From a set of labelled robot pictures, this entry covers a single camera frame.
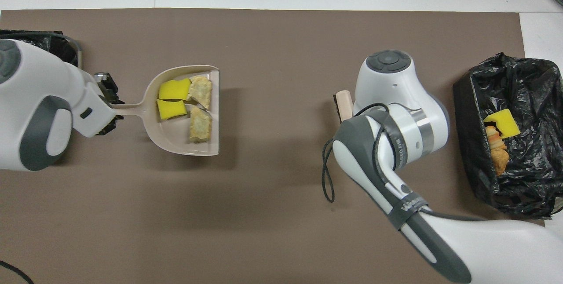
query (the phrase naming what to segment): velcro strap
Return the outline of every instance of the velcro strap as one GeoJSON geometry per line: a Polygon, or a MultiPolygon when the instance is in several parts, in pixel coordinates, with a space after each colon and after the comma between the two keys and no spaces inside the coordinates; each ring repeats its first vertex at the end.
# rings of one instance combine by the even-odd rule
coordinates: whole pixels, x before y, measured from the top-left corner
{"type": "Polygon", "coordinates": [[[409,218],[415,214],[422,206],[428,205],[428,202],[424,200],[419,194],[412,192],[407,196],[404,196],[402,200],[399,200],[393,209],[389,212],[388,218],[391,224],[400,230],[402,225],[406,223],[409,218]]]}

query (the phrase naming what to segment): yellow sponge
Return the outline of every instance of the yellow sponge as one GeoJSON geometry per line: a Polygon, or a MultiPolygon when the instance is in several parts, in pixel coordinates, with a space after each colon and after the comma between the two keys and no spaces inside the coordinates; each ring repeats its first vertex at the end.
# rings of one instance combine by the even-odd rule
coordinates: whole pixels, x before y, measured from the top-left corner
{"type": "Polygon", "coordinates": [[[167,102],[166,100],[157,99],[158,112],[161,119],[169,119],[175,116],[187,114],[186,106],[180,100],[178,102],[167,102]]]}
{"type": "Polygon", "coordinates": [[[518,129],[518,125],[508,109],[487,116],[483,122],[496,122],[498,130],[501,132],[501,138],[520,134],[520,129],[518,129]]]}
{"type": "Polygon", "coordinates": [[[158,98],[187,100],[190,85],[191,81],[189,78],[184,78],[180,81],[171,80],[164,82],[158,90],[158,98]]]}

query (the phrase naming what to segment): black plastic bag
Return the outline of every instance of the black plastic bag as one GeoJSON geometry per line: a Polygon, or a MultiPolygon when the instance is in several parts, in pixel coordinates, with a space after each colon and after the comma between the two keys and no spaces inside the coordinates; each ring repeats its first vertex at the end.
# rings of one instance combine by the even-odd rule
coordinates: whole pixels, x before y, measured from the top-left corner
{"type": "Polygon", "coordinates": [[[1,30],[0,38],[8,38],[27,42],[58,56],[64,62],[74,66],[78,64],[78,55],[70,43],[61,37],[50,36],[49,33],[62,34],[62,31],[30,31],[30,30],[1,30]]]}
{"type": "Polygon", "coordinates": [[[454,84],[459,147],[477,198],[526,218],[544,218],[563,208],[561,83],[551,61],[499,53],[454,84]],[[483,120],[505,108],[521,133],[504,139],[510,159],[497,176],[483,120]]]}

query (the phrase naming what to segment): brown table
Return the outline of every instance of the brown table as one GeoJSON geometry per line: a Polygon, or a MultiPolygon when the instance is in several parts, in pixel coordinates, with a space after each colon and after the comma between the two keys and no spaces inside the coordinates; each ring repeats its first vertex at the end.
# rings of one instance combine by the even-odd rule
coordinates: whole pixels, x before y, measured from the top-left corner
{"type": "MultiPolygon", "coordinates": [[[[517,14],[206,9],[2,11],[3,29],[62,30],[85,70],[110,72],[125,102],[174,66],[221,70],[221,150],[159,149],[136,117],[73,134],[56,166],[0,171],[0,259],[37,284],[446,283],[338,168],[322,195],[332,94],[362,61],[398,48],[452,116],[445,148],[400,176],[435,211],[500,218],[463,172],[452,84],[505,52],[523,56],[517,14]]],[[[22,283],[0,269],[0,282],[22,283]]]]}

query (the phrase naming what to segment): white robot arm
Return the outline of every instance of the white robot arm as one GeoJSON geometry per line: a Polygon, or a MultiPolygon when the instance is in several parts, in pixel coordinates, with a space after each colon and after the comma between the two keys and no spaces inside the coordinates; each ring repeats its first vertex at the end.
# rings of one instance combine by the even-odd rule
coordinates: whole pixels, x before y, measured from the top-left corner
{"type": "Polygon", "coordinates": [[[356,116],[333,138],[336,161],[435,270],[457,283],[563,282],[557,235],[529,222],[436,214],[394,172],[448,138],[448,114],[424,90],[408,54],[368,56],[355,97],[356,116]]]}
{"type": "Polygon", "coordinates": [[[72,128],[91,137],[115,116],[93,76],[36,46],[0,39],[0,168],[41,170],[66,150],[72,128]]]}

